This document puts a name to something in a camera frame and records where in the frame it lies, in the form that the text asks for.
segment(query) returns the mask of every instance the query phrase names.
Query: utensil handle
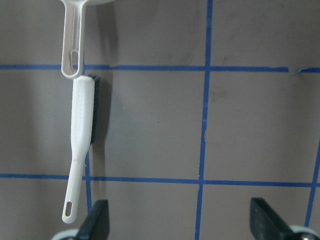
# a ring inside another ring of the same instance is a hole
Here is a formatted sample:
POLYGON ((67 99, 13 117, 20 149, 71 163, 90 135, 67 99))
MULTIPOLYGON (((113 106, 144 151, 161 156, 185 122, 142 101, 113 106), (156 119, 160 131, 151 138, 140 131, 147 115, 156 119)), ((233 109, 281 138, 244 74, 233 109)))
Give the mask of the utensil handle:
POLYGON ((62 2, 65 15, 61 71, 66 78, 75 79, 83 72, 86 2, 62 2))

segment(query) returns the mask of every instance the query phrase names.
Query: brush handle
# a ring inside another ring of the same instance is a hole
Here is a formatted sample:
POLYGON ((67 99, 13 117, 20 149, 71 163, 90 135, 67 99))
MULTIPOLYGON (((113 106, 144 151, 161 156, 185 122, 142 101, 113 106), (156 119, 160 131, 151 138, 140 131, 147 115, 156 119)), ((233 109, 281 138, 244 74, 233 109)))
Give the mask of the brush handle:
POLYGON ((95 81, 89 76, 73 80, 71 110, 72 161, 66 188, 62 220, 71 224, 77 217, 81 180, 88 152, 94 111, 95 81))
POLYGON ((62 47, 62 74, 69 79, 79 77, 84 68, 84 30, 86 1, 61 0, 65 7, 62 47))

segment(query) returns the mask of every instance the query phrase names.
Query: gray tile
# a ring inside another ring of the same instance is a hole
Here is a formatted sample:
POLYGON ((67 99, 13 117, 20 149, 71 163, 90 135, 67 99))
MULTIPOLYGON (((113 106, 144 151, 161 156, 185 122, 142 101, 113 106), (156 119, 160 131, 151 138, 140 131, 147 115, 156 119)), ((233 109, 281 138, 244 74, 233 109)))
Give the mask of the gray tile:
POLYGON ((87 62, 204 65, 206 2, 117 0, 88 7, 87 62))
POLYGON ((5 0, 0 64, 60 64, 65 10, 58 0, 5 0))
POLYGON ((92 174, 197 179, 204 74, 95 74, 102 86, 92 174))
POLYGON ((313 202, 313 208, 312 208, 312 214, 311 214, 311 219, 310 219, 310 228, 315 230, 318 234, 320 233, 320 226, 319 226, 319 221, 320 221, 320 189, 317 188, 315 191, 315 196, 314 196, 314 202, 313 202))
POLYGON ((250 199, 264 198, 289 225, 305 223, 309 188, 205 185, 202 200, 201 240, 253 240, 250 199))
POLYGON ((79 228, 87 216, 83 182, 77 220, 63 223, 61 216, 66 180, 0 179, 1 239, 49 240, 56 233, 79 228))
POLYGON ((195 238, 198 185, 93 181, 91 186, 92 203, 109 201, 110 239, 195 238))
POLYGON ((214 1, 211 64, 318 67, 319 11, 315 0, 214 1))
MULTIPOLYGON (((6 0, 0 64, 61 64, 64 5, 6 0)), ((119 0, 88 6, 85 63, 204 65, 205 0, 119 0)))
POLYGON ((317 75, 213 73, 205 178, 311 182, 320 133, 317 75))
POLYGON ((0 78, 0 173, 69 174, 72 81, 58 70, 0 78))

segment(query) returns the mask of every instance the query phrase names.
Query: black clamp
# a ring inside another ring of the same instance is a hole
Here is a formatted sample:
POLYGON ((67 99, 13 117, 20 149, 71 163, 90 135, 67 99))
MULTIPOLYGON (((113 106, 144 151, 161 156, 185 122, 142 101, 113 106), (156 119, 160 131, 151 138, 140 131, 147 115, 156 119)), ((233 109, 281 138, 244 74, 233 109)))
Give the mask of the black clamp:
POLYGON ((85 218, 76 236, 60 240, 107 240, 110 231, 108 200, 98 200, 85 218))
POLYGON ((320 240, 309 228, 294 232, 263 198, 251 199, 250 230, 256 240, 320 240))

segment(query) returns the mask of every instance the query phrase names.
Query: blue grid line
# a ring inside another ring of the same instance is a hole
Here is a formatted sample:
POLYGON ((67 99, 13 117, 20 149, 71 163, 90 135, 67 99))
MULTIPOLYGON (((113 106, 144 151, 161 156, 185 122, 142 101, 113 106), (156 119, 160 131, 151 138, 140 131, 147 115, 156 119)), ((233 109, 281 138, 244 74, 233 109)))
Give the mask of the blue grid line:
POLYGON ((68 175, 47 175, 47 174, 14 174, 0 173, 0 179, 45 179, 45 180, 68 180, 68 175))
MULTIPOLYGON (((84 65, 86 70, 101 71, 174 71, 174 72, 205 72, 206 66, 186 66, 186 65, 84 65)), ((61 70, 58 64, 0 64, 0 71, 5 70, 61 70)), ((266 73, 288 73, 288 67, 268 67, 268 66, 211 66, 210 72, 266 72, 266 73)), ((320 73, 320 68, 307 68, 297 73, 320 73)))
POLYGON ((14 64, 0 65, 0 70, 61 70, 56 64, 14 64))
POLYGON ((196 203, 195 231, 194 239, 200 239, 202 200, 204 190, 205 174, 205 155, 206 155, 206 130, 208 119, 208 103, 210 88, 210 66, 211 66, 211 38, 212 38, 212 15, 213 0, 207 0, 206 6, 206 33, 205 33, 205 73, 203 86, 203 106, 202 106, 202 125, 201 125, 201 142, 200 142, 200 159, 199 159, 199 190, 196 203))
MULTIPOLYGON (((0 173, 0 179, 39 179, 39 180, 68 180, 68 175, 47 174, 14 174, 0 173)), ((153 177, 117 177, 117 176, 83 176, 83 181, 101 182, 131 182, 131 183, 163 183, 163 184, 191 184, 191 185, 224 185, 224 186, 258 186, 258 187, 293 187, 311 188, 311 182, 277 182, 277 181, 237 181, 237 180, 199 180, 181 178, 153 178, 153 177)))
POLYGON ((311 214, 312 214, 312 208, 314 206, 316 187, 317 187, 317 181, 318 181, 318 175, 319 175, 319 167, 320 167, 320 141, 318 144, 318 150, 317 150, 316 160, 315 160, 315 164, 314 164, 312 185, 311 185, 311 189, 310 189, 309 202, 308 202, 308 207, 307 207, 305 222, 304 222, 305 227, 309 227, 309 225, 310 225, 310 219, 311 219, 311 214))
POLYGON ((165 183, 165 184, 199 184, 198 179, 147 178, 147 177, 114 177, 94 176, 92 181, 133 182, 133 183, 165 183))
POLYGON ((295 72, 296 74, 310 73, 310 74, 318 74, 320 73, 320 67, 309 67, 300 69, 295 72))
POLYGON ((311 188, 308 182, 205 180, 205 185, 311 188))
POLYGON ((212 72, 266 72, 266 73, 288 73, 288 67, 267 66, 211 66, 212 72))
POLYGON ((87 70, 122 70, 122 71, 205 71, 204 66, 183 65, 86 65, 87 70))
POLYGON ((85 172, 85 190, 86 190, 86 207, 88 213, 92 207, 92 198, 91 198, 91 176, 90 176, 90 160, 89 154, 87 153, 84 160, 84 172, 85 172))

